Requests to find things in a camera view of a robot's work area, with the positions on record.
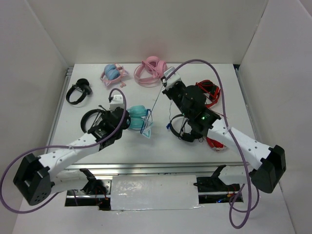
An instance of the white wall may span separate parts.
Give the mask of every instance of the white wall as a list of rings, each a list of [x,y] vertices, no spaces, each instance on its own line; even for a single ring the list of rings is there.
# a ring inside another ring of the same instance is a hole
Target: white wall
[[[239,73],[260,138],[286,152],[283,194],[298,234],[311,233],[312,17],[269,0]]]
[[[300,0],[302,5],[307,9],[310,15],[312,15],[312,1],[311,0]]]
[[[0,2],[0,174],[19,154],[45,145],[64,81],[66,66],[22,0]],[[21,195],[12,180],[4,184],[7,202],[19,209]],[[11,233],[16,215],[0,205],[0,232]]]
[[[29,0],[67,62],[241,63],[267,0]]]

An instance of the black headphones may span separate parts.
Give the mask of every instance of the black headphones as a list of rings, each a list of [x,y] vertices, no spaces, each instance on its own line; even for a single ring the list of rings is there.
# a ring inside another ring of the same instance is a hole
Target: black headphones
[[[78,98],[77,101],[70,101],[69,97],[75,90],[82,92],[81,97]],[[82,78],[77,80],[76,84],[73,84],[73,86],[68,90],[66,94],[66,101],[68,101],[72,105],[77,105],[78,103],[81,103],[84,100],[84,98],[87,95],[90,95],[91,93],[92,89],[90,88],[89,81],[87,79]]]
[[[179,114],[175,117],[173,117],[171,120],[170,120],[170,123],[168,124],[169,125],[169,128],[171,130],[171,132],[176,136],[178,137],[179,139],[181,140],[184,140],[184,141],[187,141],[187,142],[193,142],[195,139],[201,139],[203,136],[201,134],[198,134],[197,132],[191,130],[190,133],[185,133],[183,132],[183,129],[184,129],[184,126],[185,124],[187,123],[187,121],[185,121],[181,127],[181,130],[180,130],[180,133],[178,133],[172,126],[172,120],[174,120],[175,118],[178,118],[178,117],[184,117],[183,114]]]
[[[88,119],[94,115],[94,114],[104,114],[105,113],[105,110],[101,110],[101,109],[94,109],[94,110],[91,110],[91,111],[88,111],[87,113],[84,114],[84,116],[81,118],[81,121],[80,121],[80,127],[81,127],[81,130],[86,133],[87,130],[86,130],[86,123],[88,121]]]

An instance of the pink and blue headphones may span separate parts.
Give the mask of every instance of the pink and blue headphones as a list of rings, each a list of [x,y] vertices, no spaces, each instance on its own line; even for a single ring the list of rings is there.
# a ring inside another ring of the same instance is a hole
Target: pink and blue headphones
[[[144,69],[152,76],[141,78],[140,76]],[[134,77],[139,85],[144,87],[154,87],[158,85],[167,69],[167,63],[165,61],[160,60],[156,56],[150,56],[145,61],[142,61],[142,64],[136,68]]]
[[[129,73],[124,69],[123,66],[120,66],[117,63],[108,64],[105,66],[100,79],[103,81],[105,86],[108,86],[110,84],[114,84],[117,82],[121,82],[121,88],[122,88],[123,86],[126,86],[126,84],[122,82],[121,79],[127,76],[128,74]]]

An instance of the teal headphones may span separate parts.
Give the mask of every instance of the teal headphones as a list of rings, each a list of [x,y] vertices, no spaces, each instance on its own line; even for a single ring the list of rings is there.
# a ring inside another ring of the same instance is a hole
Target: teal headphones
[[[153,124],[152,121],[149,121],[149,115],[151,115],[151,110],[146,109],[144,106],[133,106],[127,110],[129,112],[129,116],[131,118],[130,129],[140,130],[140,133],[145,135],[147,138],[150,138],[150,127]]]

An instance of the red headphones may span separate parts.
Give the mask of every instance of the red headphones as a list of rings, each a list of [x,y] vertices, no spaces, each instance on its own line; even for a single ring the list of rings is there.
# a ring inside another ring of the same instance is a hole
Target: red headphones
[[[221,92],[220,88],[217,85],[215,85],[208,79],[196,83],[195,85],[198,86],[203,91],[204,95],[205,94],[209,95],[207,98],[211,101],[211,103],[206,104],[207,108],[212,107],[218,102]]]
[[[140,78],[144,69],[152,76]],[[145,61],[142,61],[142,64],[136,68],[134,77],[139,85],[144,87],[154,87],[160,82],[160,79],[164,76],[164,72],[167,69],[165,61],[160,60],[156,56],[150,56]]]

